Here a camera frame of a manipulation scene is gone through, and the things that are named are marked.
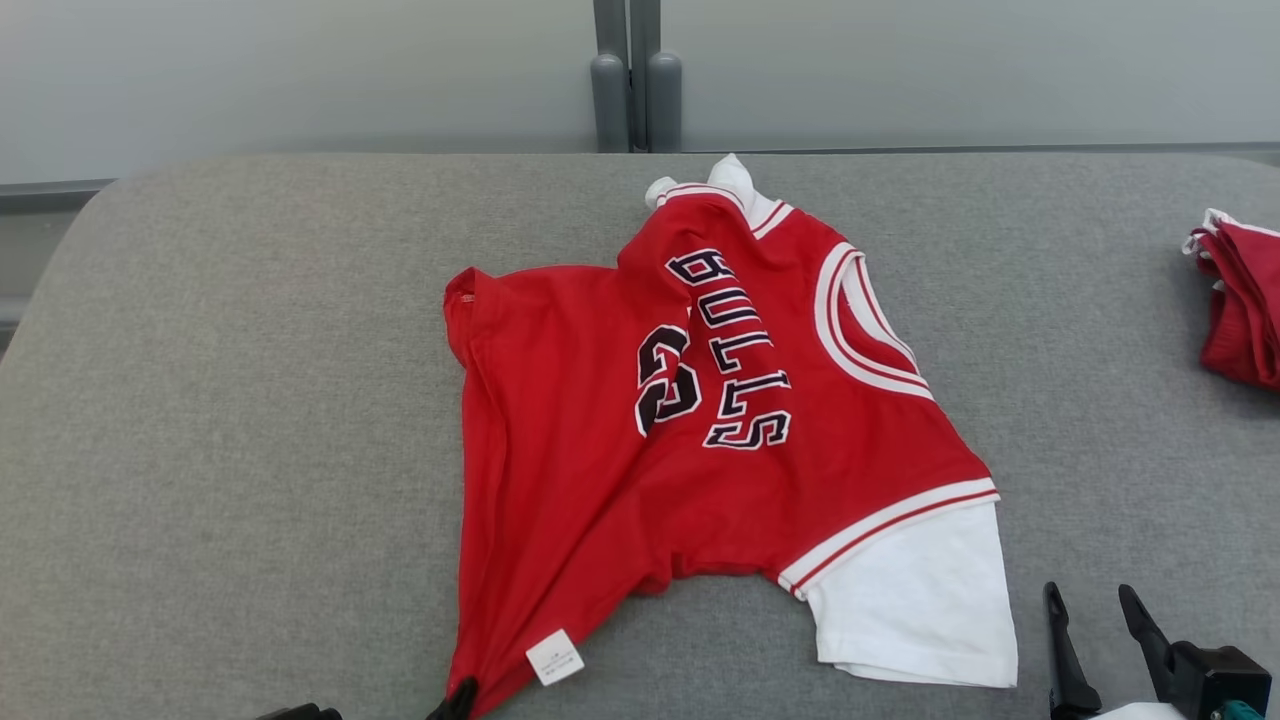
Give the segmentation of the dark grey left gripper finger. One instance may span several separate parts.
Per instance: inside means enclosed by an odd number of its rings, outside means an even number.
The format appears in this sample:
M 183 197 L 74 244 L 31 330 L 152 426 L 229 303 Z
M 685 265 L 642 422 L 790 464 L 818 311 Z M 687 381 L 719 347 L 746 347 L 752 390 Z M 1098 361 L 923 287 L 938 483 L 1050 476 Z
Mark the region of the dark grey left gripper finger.
M 426 720 L 467 720 L 474 710 L 479 684 L 475 676 L 466 676 L 426 716 Z

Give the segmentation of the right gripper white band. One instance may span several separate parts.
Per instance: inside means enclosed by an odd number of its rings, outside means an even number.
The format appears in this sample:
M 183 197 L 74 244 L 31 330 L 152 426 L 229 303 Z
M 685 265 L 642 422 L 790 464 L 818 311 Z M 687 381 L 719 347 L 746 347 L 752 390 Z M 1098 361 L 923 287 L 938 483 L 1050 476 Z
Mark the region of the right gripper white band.
M 1174 701 L 1172 644 L 1132 585 L 1117 597 L 1126 629 L 1139 644 L 1157 701 Z M 1102 712 L 1100 693 L 1085 679 L 1069 633 L 1070 616 L 1056 583 L 1044 584 L 1050 638 L 1050 719 L 1187 720 L 1170 703 L 1129 703 Z

